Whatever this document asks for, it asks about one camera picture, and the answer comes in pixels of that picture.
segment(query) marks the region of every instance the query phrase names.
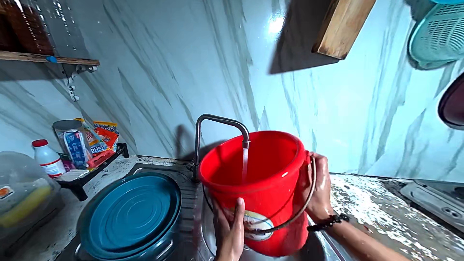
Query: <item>wooden board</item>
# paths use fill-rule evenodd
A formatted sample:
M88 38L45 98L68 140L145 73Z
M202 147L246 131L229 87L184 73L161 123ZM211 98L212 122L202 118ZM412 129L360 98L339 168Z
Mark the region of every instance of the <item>wooden board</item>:
M312 52L343 60L375 0L331 0Z
M50 63L46 58L48 55L22 53L22 52L6 52L0 51L0 60L13 60L13 61L30 61L40 63ZM57 63L70 64L70 65L100 65L99 60L79 59L55 56Z

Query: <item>countertop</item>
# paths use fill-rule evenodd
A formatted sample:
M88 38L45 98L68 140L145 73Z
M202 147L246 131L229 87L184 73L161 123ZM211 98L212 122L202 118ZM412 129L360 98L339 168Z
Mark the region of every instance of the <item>countertop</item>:
M77 219L87 202L105 186L124 177L136 163L188 164L158 157L119 156L84 186L89 197L86 201L79 202L68 189L61 189L64 209L41 227L11 260L55 260L76 235ZM409 181L350 174L332 174L331 181L334 209L351 216L355 226L383 244L416 261L464 260L464 240L411 207L397 193Z

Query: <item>black rack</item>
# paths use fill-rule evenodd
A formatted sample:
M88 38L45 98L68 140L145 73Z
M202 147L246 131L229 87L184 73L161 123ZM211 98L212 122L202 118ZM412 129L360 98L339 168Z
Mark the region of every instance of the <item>black rack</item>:
M106 166L108 166L121 154L124 156L124 158L129 157L126 143L118 143L116 152L87 175L73 181L57 180L57 182L63 189L70 189L72 193L79 199L79 201L84 201L87 199L87 194L85 193L83 186L87 184L92 178L94 178L98 173L104 170Z

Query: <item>red bottle cap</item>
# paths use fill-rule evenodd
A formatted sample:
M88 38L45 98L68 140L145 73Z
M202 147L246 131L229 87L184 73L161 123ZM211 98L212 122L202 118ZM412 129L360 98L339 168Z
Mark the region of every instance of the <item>red bottle cap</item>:
M32 142L32 146L34 147L42 147L48 144L48 141L46 139L41 139L41 140L35 140Z

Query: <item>white plastic bottle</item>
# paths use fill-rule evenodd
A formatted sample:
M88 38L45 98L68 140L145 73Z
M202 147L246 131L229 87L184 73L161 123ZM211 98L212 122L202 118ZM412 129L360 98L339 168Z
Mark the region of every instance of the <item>white plastic bottle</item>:
M49 177L56 178L66 172L58 153L48 147L47 140L35 140L32 142L32 146L34 147L35 160Z

